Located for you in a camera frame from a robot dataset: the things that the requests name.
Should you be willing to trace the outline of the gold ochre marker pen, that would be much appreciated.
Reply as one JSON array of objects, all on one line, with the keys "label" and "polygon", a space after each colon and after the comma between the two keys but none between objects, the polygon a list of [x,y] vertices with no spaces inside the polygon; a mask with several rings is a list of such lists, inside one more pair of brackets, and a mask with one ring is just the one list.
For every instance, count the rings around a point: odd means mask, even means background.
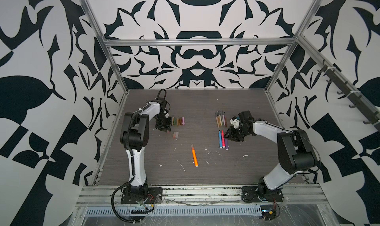
[{"label": "gold ochre marker pen", "polygon": [[216,118],[216,122],[217,122],[217,127],[220,128],[220,121],[219,121],[218,112],[215,113],[215,118]]}]

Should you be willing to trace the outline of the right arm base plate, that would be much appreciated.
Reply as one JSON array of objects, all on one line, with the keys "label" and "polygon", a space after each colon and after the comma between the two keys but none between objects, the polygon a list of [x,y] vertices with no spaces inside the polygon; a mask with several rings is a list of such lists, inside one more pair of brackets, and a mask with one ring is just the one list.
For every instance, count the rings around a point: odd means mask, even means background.
[{"label": "right arm base plate", "polygon": [[265,186],[243,186],[241,188],[243,202],[283,202],[282,189],[270,190]]}]

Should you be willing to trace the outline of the olive tan marker pen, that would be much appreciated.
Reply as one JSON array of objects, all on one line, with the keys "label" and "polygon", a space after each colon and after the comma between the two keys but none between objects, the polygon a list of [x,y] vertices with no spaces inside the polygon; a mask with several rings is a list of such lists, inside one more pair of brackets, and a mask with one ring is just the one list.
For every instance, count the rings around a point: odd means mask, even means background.
[{"label": "olive tan marker pen", "polygon": [[219,117],[219,122],[220,122],[220,126],[224,126],[224,120],[223,120],[223,117],[222,117],[222,112],[218,112],[218,117]]}]

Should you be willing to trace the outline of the purple marker pen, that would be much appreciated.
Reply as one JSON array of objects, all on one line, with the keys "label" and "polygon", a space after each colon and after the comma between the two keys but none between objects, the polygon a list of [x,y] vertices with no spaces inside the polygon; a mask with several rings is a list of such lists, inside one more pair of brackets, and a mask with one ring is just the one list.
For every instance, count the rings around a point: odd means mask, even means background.
[{"label": "purple marker pen", "polygon": [[226,138],[224,140],[225,140],[225,149],[229,150],[228,140]]}]

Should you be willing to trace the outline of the orange marker pen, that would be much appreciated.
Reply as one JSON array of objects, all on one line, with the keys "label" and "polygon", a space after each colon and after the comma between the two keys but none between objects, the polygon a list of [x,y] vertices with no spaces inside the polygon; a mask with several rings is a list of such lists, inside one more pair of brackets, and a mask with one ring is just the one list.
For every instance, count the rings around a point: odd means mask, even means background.
[{"label": "orange marker pen", "polygon": [[194,160],[195,167],[198,167],[199,164],[198,164],[197,155],[196,155],[196,151],[195,151],[194,145],[191,145],[191,148],[192,148],[192,155],[193,155],[193,160]]}]

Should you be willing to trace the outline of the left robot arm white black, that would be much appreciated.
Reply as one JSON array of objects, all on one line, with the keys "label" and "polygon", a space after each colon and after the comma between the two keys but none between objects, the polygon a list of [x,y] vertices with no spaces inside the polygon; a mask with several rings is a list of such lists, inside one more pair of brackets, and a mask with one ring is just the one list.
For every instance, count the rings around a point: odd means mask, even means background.
[{"label": "left robot arm white black", "polygon": [[149,140],[149,122],[155,119],[155,129],[170,132],[172,119],[168,116],[167,104],[164,97],[156,97],[144,107],[124,114],[120,142],[129,158],[130,178],[127,191],[131,194],[147,195],[144,151]]}]

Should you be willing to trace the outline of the pink red marker pen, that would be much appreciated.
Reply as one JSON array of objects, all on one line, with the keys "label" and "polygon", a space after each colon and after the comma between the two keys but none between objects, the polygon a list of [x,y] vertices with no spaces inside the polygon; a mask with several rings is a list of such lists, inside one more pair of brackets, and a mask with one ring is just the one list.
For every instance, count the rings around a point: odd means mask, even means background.
[{"label": "pink red marker pen", "polygon": [[226,148],[225,138],[224,138],[224,131],[223,130],[221,130],[221,142],[222,142],[222,148]]}]

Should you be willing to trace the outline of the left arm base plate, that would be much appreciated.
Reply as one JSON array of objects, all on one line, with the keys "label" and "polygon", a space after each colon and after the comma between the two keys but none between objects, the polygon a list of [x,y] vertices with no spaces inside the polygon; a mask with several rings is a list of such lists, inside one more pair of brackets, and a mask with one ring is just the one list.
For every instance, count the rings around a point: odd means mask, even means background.
[{"label": "left arm base plate", "polygon": [[156,203],[160,202],[163,195],[161,187],[134,187],[127,186],[123,189],[121,204],[134,204],[137,202]]}]

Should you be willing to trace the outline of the blue marker pen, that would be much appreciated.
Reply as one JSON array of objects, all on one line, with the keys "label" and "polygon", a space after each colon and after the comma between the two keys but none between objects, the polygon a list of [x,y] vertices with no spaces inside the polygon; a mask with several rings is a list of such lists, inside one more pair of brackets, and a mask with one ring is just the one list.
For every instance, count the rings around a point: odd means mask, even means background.
[{"label": "blue marker pen", "polygon": [[221,131],[218,131],[218,141],[219,141],[219,148],[222,149],[223,148],[223,142],[222,142]]}]

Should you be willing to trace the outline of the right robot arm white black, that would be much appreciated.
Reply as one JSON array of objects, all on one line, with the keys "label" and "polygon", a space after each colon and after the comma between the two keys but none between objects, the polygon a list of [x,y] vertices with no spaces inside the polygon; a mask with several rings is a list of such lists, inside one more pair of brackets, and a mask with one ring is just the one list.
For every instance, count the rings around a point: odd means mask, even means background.
[{"label": "right robot arm white black", "polygon": [[267,120],[253,118],[249,111],[239,113],[230,123],[224,134],[229,141],[238,143],[247,136],[262,136],[277,144],[278,164],[259,180],[255,190],[261,200],[279,194],[282,186],[294,176],[317,166],[317,154],[304,130],[286,130]]}]

